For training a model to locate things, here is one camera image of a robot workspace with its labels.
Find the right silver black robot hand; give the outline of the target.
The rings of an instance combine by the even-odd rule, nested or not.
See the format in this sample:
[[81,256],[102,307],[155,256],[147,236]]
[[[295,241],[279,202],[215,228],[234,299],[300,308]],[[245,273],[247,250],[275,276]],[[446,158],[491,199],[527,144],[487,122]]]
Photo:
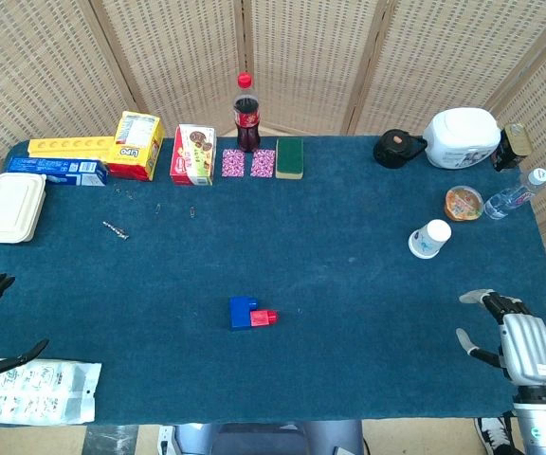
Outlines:
[[456,336],[465,352],[503,370],[518,387],[546,387],[546,325],[534,316],[522,300],[507,297],[493,289],[477,289],[459,297],[463,304],[478,304],[498,324],[500,351],[486,351],[472,342],[468,333],[458,328]]

